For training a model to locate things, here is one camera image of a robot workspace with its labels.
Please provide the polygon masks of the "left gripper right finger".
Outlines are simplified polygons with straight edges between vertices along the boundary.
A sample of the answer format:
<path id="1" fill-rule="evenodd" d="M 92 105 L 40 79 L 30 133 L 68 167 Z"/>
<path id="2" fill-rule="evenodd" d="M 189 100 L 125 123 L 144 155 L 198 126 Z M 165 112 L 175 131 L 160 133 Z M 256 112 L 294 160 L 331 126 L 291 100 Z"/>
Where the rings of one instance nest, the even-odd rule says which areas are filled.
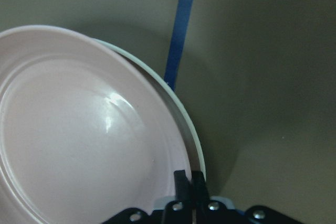
<path id="1" fill-rule="evenodd" d="M 209 195 L 204 174 L 192 171 L 194 223 L 230 223 L 229 211 L 221 198 Z"/>

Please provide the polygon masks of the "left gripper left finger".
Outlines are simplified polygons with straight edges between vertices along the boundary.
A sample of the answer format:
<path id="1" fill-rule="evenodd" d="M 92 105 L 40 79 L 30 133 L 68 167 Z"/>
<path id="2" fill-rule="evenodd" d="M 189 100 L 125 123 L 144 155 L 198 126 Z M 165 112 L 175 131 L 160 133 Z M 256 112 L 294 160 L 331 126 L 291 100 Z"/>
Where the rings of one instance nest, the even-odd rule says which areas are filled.
<path id="1" fill-rule="evenodd" d="M 191 184 L 186 177 L 185 170 L 174 172 L 175 182 L 175 203 L 173 213 L 176 223 L 194 223 L 194 202 L 191 191 Z"/>

